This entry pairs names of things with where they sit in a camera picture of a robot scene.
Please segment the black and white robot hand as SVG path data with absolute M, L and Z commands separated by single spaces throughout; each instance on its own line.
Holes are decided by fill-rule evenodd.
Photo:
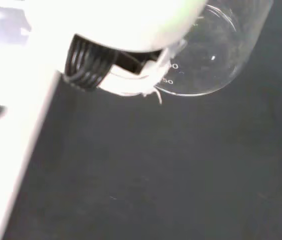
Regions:
M 185 46 L 204 0 L 28 0 L 29 44 L 73 87 L 149 95 Z

